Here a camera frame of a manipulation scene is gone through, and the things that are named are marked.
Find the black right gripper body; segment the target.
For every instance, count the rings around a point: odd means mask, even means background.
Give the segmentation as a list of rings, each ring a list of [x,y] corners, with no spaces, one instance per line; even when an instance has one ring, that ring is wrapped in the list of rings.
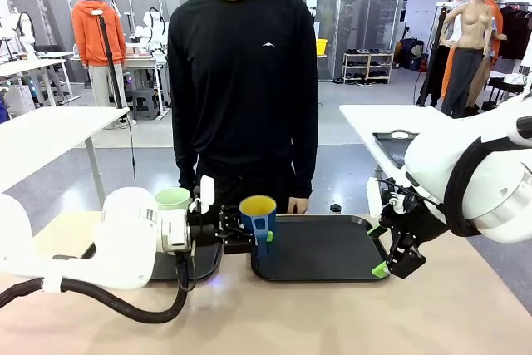
[[[425,206],[398,214],[391,205],[387,205],[381,213],[380,226],[388,228],[393,239],[400,234],[410,234],[416,243],[432,241],[449,230]]]

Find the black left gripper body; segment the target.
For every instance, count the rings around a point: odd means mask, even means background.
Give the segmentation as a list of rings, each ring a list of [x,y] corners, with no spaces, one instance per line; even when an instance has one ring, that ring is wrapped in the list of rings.
[[[190,242],[195,242],[197,246],[210,246],[223,242],[223,238],[219,235],[219,206],[211,207],[206,214],[188,210],[186,221],[190,230]]]

